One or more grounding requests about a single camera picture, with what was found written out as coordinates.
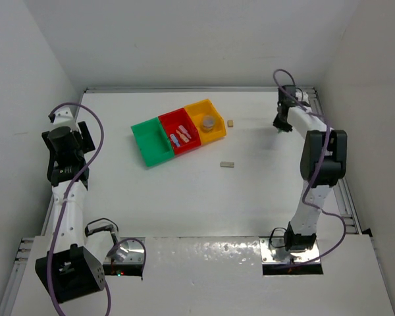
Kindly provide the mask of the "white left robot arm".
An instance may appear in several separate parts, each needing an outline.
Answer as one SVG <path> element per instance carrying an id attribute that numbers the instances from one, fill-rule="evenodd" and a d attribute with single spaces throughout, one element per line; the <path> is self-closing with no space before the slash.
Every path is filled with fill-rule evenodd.
<path id="1" fill-rule="evenodd" d="M 88 230 L 83 220 L 89 170 L 85 154 L 95 145 L 85 122 L 43 132 L 50 151 L 47 179 L 53 192 L 55 245 L 36 260 L 35 271 L 57 303 L 100 292 L 106 285 L 103 262 L 115 244 L 114 224 Z"/>

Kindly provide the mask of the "pink marker pen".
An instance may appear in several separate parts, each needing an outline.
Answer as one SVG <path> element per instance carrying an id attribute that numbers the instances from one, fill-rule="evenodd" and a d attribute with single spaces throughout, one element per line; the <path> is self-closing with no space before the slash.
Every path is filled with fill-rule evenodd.
<path id="1" fill-rule="evenodd" d="M 191 135 L 189 134 L 189 132 L 187 131 L 187 129 L 184 126 L 180 125 L 178 128 L 181 131 L 181 133 L 183 133 L 188 139 L 192 138 Z"/>

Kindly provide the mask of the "orange marker pen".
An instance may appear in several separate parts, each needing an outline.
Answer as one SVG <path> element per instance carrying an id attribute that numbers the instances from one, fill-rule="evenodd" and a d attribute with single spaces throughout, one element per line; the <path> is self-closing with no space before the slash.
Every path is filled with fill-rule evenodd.
<path id="1" fill-rule="evenodd" d="M 180 137 L 180 139 L 184 142 L 184 143 L 188 143 L 190 140 L 183 134 L 181 133 L 179 130 L 176 130 L 176 133 L 178 134 L 178 136 Z"/>

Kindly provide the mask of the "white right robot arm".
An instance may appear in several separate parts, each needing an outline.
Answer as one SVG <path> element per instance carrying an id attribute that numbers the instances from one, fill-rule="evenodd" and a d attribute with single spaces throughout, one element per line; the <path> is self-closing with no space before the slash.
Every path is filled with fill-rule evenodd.
<path id="1" fill-rule="evenodd" d="M 278 88 L 277 115 L 273 126 L 283 132 L 296 130 L 304 145 L 300 159 L 302 196 L 284 233 L 288 251 L 311 249 L 317 238 L 317 222 L 325 198 L 346 174 L 348 135 L 335 130 L 298 96 L 295 85 Z"/>

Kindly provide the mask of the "blue marker pen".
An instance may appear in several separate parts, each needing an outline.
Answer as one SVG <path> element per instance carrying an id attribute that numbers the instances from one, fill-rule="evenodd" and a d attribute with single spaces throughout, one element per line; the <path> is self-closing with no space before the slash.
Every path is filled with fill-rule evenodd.
<path id="1" fill-rule="evenodd" d="M 178 141 L 177 137 L 174 134 L 170 135 L 170 139 L 175 144 L 176 147 L 180 147 L 180 142 Z"/>

